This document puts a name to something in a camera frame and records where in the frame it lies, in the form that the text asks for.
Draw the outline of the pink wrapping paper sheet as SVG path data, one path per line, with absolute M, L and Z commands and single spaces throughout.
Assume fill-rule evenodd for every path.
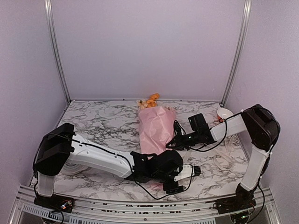
M 176 120 L 176 111 L 165 106 L 156 106 L 140 109 L 139 118 L 139 140 L 142 154 L 156 154 L 154 166 L 165 168 L 166 144 L 174 137 L 173 123 Z

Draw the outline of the cream printed ribbon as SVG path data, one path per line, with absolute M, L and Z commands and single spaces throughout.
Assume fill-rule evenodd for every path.
M 213 156 L 213 162 L 214 165 L 222 170 L 222 171 L 230 171 L 233 168 L 234 162 L 231 157 L 231 153 L 234 151 L 234 141 L 235 141 L 235 135 L 232 137 L 226 138 L 224 142 L 225 149 L 218 149 L 216 146 L 209 147 L 206 145 L 203 145 L 203 149 L 195 149 L 195 151 L 201 151 L 201 152 L 209 152 L 214 151 L 215 155 Z

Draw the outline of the orange fake flower stem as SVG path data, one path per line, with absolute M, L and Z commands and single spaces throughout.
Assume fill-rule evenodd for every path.
M 149 99 L 146 101 L 146 107 L 152 108 L 157 106 L 157 100 L 160 98 L 160 95 L 158 93 L 155 93 L 149 97 Z

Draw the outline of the peach fake flower stem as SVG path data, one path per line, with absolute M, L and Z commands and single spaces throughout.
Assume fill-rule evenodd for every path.
M 147 101 L 146 100 L 137 100 L 138 110 L 146 109 L 147 108 Z

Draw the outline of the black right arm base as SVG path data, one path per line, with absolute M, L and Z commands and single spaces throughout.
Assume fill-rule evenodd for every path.
M 213 208 L 217 209 L 219 214 L 235 212 L 256 206 L 254 192 L 257 189 L 255 186 L 252 190 L 247 191 L 240 184 L 237 185 L 235 196 L 217 199 L 213 204 Z

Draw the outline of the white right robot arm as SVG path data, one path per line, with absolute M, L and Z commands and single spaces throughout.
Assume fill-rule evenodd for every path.
M 180 149 L 189 150 L 197 144 L 207 146 L 222 143 L 228 136 L 247 132 L 251 138 L 252 151 L 240 186 L 251 191 L 258 185 L 280 134 L 280 124 L 268 109 L 256 104 L 213 127 L 208 126 L 201 113 L 190 117 L 189 123 L 192 128 L 192 133 L 189 134 L 182 134 L 178 130 L 179 126 L 175 125 L 174 144 Z

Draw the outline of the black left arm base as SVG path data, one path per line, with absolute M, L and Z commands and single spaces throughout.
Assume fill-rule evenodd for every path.
M 37 196 L 34 199 L 34 204 L 48 209 L 72 213 L 74 198 L 60 195 L 52 195 L 52 197 Z

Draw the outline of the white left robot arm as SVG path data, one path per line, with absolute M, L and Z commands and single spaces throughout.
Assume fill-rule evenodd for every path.
M 74 125 L 65 123 L 43 137 L 33 164 L 38 179 L 37 193 L 50 208 L 59 204 L 59 197 L 53 193 L 55 176 L 66 163 L 109 172 L 138 184 L 156 181 L 168 195 L 185 190 L 174 180 L 183 170 L 183 159 L 178 152 L 117 151 L 86 140 L 74 132 Z

